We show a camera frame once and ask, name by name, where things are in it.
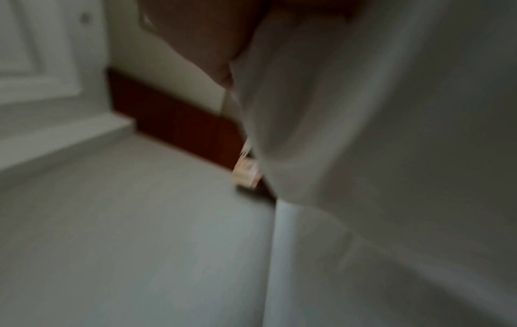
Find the gray floor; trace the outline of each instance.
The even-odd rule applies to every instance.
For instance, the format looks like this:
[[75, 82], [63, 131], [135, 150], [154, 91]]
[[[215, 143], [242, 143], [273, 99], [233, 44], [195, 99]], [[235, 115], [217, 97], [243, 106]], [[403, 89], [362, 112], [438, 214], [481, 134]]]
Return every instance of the gray floor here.
[[0, 326], [260, 326], [273, 221], [131, 136], [0, 194]]

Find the red baseboard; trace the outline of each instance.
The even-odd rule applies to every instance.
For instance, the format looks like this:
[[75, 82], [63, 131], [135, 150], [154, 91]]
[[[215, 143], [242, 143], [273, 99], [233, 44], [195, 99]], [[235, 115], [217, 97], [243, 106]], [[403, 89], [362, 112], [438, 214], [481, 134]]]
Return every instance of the red baseboard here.
[[244, 145], [237, 125], [153, 89], [112, 68], [113, 108], [136, 120], [140, 133], [233, 169]]

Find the door panel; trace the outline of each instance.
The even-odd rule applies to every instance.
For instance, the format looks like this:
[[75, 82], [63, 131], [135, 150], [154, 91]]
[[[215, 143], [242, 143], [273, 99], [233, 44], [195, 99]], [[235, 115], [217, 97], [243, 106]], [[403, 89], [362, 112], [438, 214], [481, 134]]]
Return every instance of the door panel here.
[[0, 3], [0, 105], [81, 93], [57, 0]]

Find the wooden baseboard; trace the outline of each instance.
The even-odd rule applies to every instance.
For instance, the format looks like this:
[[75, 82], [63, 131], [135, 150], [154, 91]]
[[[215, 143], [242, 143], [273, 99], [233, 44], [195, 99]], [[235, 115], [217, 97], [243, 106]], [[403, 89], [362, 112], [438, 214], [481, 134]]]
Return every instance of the wooden baseboard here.
[[235, 122], [214, 116], [110, 68], [116, 111], [136, 120], [140, 133], [233, 169], [244, 145]]

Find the white cloth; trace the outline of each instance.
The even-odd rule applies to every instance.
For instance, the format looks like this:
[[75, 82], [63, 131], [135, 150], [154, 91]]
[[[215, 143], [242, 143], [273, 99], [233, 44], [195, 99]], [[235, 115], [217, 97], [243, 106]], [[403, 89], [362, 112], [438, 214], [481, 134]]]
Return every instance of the white cloth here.
[[279, 197], [332, 213], [425, 281], [407, 301], [466, 305], [479, 325], [517, 325], [515, 35], [514, 1], [372, 1], [350, 26], [271, 14], [232, 64]]

